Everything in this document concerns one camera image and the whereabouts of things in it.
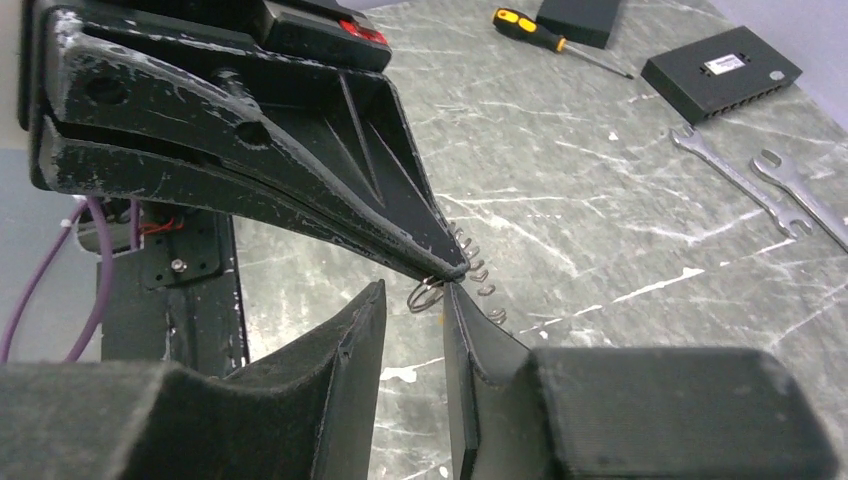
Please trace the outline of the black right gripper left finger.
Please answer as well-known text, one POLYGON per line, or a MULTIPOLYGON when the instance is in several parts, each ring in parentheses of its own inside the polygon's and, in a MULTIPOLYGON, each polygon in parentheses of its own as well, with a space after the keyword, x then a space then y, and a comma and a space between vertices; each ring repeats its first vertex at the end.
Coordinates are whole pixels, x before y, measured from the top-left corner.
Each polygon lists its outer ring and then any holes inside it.
POLYGON ((1 369, 5 479, 364 479, 383 281, 225 378, 170 361, 1 369))

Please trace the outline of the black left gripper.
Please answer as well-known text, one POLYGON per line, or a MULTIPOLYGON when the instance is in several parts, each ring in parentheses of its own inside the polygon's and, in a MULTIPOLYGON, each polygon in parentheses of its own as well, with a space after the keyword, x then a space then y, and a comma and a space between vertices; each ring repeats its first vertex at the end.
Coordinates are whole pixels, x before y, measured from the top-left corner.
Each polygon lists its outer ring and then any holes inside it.
POLYGON ((36 187, 240 216, 416 279, 468 271, 385 75, 392 51, 364 14, 83 4, 39 10, 36 187))

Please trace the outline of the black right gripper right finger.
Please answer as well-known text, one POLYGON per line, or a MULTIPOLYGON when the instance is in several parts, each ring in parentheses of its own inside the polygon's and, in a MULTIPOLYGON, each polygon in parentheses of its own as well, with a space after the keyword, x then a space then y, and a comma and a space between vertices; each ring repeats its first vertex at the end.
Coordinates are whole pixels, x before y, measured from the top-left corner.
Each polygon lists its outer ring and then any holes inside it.
POLYGON ((529 348, 444 292, 458 479, 834 479, 798 383, 738 347, 529 348))

